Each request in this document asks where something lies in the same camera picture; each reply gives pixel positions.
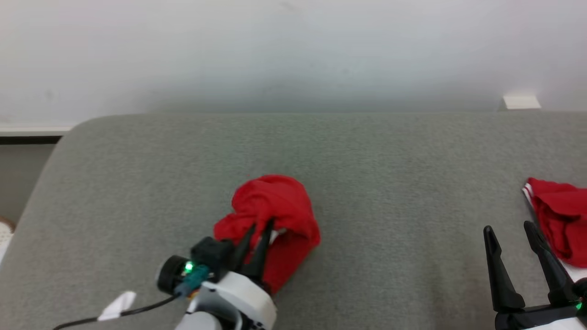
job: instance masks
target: green led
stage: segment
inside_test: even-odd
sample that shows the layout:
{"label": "green led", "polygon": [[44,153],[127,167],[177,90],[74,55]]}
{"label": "green led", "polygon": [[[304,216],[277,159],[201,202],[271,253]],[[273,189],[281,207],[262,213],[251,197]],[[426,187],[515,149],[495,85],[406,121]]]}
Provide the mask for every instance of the green led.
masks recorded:
{"label": "green led", "polygon": [[191,261],[188,261],[185,263],[185,272],[191,272],[194,269],[194,263]]}

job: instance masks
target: brown rim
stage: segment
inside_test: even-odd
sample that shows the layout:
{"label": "brown rim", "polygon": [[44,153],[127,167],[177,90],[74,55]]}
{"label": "brown rim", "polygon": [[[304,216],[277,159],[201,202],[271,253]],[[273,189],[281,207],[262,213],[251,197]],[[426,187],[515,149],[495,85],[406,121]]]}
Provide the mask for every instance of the brown rim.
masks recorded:
{"label": "brown rim", "polygon": [[16,225],[12,221],[8,220],[5,217],[0,217],[0,223],[6,224],[8,226],[8,228],[10,228],[10,232],[14,233],[14,230],[16,229]]}

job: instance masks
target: black cable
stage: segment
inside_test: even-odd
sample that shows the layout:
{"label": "black cable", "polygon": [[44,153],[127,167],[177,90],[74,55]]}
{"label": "black cable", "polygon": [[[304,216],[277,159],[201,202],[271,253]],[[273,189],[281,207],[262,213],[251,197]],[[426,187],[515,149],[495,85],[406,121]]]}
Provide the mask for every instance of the black cable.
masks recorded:
{"label": "black cable", "polygon": [[[156,302],[153,305],[149,305],[149,306],[145,306],[145,307],[141,307],[141,308],[137,308],[137,309],[131,309],[129,311],[122,312],[122,313],[120,313],[120,316],[119,317],[129,316],[129,315],[135,315],[135,314],[139,314],[139,313],[142,313],[142,312],[148,312],[151,309],[155,309],[155,308],[161,307],[161,306],[163,306],[165,304],[169,304],[170,302],[172,302],[175,299],[177,299],[179,296],[180,295],[177,294],[177,295],[174,295],[172,297],[169,297],[169,298],[167,298],[165,300],[162,300],[160,302]],[[70,326],[81,325],[81,324],[92,323],[92,322],[98,322],[98,317],[80,319],[80,320],[77,320],[77,321],[60,324],[60,325],[54,327],[53,330],[65,329],[65,328],[69,328]]]}

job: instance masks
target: crumpled red cloth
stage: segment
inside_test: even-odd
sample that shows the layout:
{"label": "crumpled red cloth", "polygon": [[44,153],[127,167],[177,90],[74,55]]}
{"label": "crumpled red cloth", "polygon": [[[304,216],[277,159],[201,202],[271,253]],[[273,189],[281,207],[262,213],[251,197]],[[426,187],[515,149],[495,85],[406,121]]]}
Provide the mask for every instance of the crumpled red cloth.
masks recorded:
{"label": "crumpled red cloth", "polygon": [[568,183],[528,179],[540,228],[555,255],[587,267],[587,189]]}
{"label": "crumpled red cloth", "polygon": [[283,228],[267,251],[263,281],[275,294],[287,282],[304,258],[320,244],[320,229],[314,219],[312,203],[303,185],[287,176],[268,175],[251,180],[236,190],[232,198],[234,213],[214,226],[217,240],[238,244],[256,223],[251,250],[269,219],[274,230]]}

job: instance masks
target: white wall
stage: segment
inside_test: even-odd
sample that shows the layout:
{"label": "white wall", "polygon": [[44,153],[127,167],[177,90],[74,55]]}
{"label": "white wall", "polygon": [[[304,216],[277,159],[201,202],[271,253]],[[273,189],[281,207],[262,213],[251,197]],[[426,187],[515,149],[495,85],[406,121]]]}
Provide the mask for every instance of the white wall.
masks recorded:
{"label": "white wall", "polygon": [[0,126],[161,110],[587,109],[585,0],[2,0]]}

